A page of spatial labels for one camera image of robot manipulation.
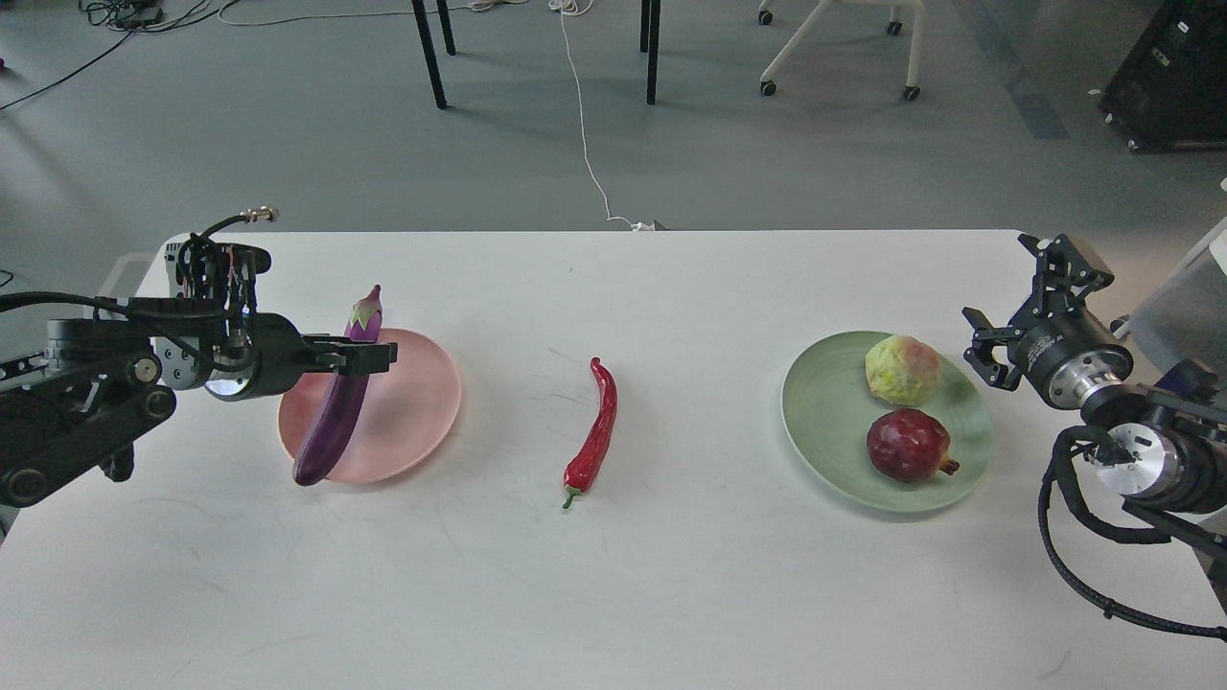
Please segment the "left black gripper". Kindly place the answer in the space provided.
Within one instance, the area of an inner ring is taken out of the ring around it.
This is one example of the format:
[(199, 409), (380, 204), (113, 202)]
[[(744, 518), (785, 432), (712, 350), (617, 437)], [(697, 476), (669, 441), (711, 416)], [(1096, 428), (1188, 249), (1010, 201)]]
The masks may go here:
[(220, 401), (281, 397), (303, 373), (345, 377), (387, 373), (398, 361), (396, 343), (364, 343), (333, 333), (303, 336), (286, 317), (260, 313), (250, 329), (252, 347), (245, 366), (211, 374), (202, 384)]

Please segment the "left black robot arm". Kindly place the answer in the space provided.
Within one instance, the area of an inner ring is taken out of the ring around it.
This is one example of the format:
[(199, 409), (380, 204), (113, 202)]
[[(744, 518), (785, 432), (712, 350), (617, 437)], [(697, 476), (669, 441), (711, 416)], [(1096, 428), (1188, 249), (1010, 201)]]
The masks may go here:
[(333, 376), (333, 388), (294, 459), (294, 481), (308, 486), (333, 471), (355, 433), (368, 381), (391, 368), (398, 346), (380, 340), (379, 287), (356, 302), (341, 335), (301, 333), (259, 309), (256, 279), (270, 269), (270, 254), (216, 235), (276, 215), (248, 209), (168, 244), (168, 297), (2, 297), (2, 311), (53, 303), (87, 309), (83, 318), (50, 320), (43, 350), (2, 363), (6, 507), (34, 506), (93, 468), (126, 481), (135, 441), (171, 419), (180, 390), (245, 401), (280, 397), (307, 373)]

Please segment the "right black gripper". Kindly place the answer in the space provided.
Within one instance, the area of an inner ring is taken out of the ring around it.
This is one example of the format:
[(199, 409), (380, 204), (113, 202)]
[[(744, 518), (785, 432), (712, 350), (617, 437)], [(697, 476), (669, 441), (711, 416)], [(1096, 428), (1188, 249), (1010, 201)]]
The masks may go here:
[(1110, 287), (1117, 274), (1090, 244), (1065, 233), (1021, 233), (1018, 243), (1036, 260), (1029, 297), (1005, 327), (964, 307), (972, 336), (963, 359), (989, 387), (1016, 390), (1026, 379), (1048, 406), (1081, 409), (1134, 368), (1129, 350), (1085, 309), (1088, 293)]

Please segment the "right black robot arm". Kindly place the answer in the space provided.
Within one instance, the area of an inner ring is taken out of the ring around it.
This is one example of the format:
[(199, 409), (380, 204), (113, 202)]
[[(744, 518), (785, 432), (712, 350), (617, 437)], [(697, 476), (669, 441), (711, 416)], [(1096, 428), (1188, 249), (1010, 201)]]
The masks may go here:
[(1025, 381), (1047, 406), (1079, 413), (1081, 424), (1056, 433), (1040, 480), (1037, 521), (1052, 567), (1103, 618), (1225, 638), (1222, 626), (1168, 620), (1094, 591), (1059, 556), (1049, 530), (1052, 497), (1061, 494), (1069, 514), (1096, 537), (1123, 545), (1183, 541), (1223, 575), (1225, 537), (1189, 521), (1225, 507), (1218, 376), (1183, 359), (1156, 384), (1130, 383), (1130, 351), (1086, 304), (1088, 293), (1114, 281), (1106, 262), (1066, 235), (1021, 233), (1018, 243), (1036, 262), (1029, 296), (1004, 327), (964, 307), (972, 336), (963, 356), (989, 387), (1015, 390)]

